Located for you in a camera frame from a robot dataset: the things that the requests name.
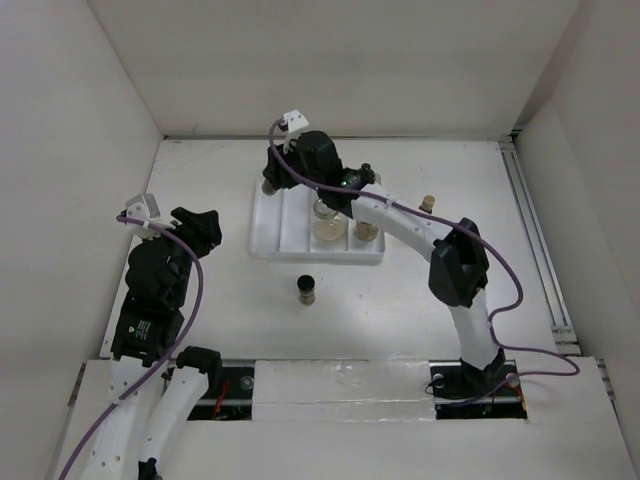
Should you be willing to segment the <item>small black-lid spice jar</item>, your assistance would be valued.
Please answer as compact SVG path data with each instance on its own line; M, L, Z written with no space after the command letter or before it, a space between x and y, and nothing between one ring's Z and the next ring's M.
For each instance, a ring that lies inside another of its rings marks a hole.
M276 193L276 189L271 185L271 183L265 179L262 183L262 192L267 196L272 196Z

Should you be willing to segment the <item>round glass jar silver lid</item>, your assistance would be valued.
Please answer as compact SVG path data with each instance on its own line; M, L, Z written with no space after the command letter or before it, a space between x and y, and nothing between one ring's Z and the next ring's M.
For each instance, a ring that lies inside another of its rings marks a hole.
M337 214L335 210L328 207L320 198L314 201L312 211L319 220L330 220Z

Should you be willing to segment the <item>black-cap bottle white powder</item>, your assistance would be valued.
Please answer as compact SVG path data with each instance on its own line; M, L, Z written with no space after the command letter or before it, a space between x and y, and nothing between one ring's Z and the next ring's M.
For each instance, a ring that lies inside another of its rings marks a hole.
M369 163L363 163L360 167L360 177L364 184L374 184L378 182L378 174Z

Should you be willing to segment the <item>black-cap bottle tan powder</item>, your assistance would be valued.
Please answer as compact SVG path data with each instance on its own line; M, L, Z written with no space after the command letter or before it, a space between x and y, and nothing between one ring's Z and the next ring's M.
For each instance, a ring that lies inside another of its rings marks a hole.
M379 234L379 228L371 223L357 220L354 228L355 237L362 242L372 242Z

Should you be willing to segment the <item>small brown spice jar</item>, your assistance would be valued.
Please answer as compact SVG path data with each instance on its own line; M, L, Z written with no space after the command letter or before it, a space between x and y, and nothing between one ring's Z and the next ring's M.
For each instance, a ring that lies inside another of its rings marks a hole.
M298 298L303 305L312 305L315 302L315 279L311 275L301 275L296 282Z

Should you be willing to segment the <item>yellow bottle beige cap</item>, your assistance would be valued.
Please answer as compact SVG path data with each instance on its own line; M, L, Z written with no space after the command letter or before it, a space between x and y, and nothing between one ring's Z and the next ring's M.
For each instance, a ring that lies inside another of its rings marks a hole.
M435 206L435 197L432 195L425 195L422 199L422 202L419 206L419 209L425 213L432 214L433 208Z

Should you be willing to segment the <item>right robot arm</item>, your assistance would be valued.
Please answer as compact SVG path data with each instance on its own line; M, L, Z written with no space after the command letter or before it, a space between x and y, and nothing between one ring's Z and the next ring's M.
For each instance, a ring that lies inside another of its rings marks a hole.
M436 219L404 207L376 180L368 163L347 168L321 131L301 134L292 146L271 142L264 178L275 190L305 185L330 209L371 224L418 252L429 264L428 288L451 313L460 344L458 392L477 402L498 389L505 354L487 310L489 261L476 224Z

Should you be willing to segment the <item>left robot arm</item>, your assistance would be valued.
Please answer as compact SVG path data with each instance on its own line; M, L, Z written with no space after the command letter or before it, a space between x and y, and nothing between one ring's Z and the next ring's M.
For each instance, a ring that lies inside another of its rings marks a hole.
M136 203L117 218L140 242L127 259L108 405L80 442L91 447L83 479L162 478L197 401L222 387L219 352L178 348L203 299L201 260L222 242L219 214L178 207L171 215L162 224Z

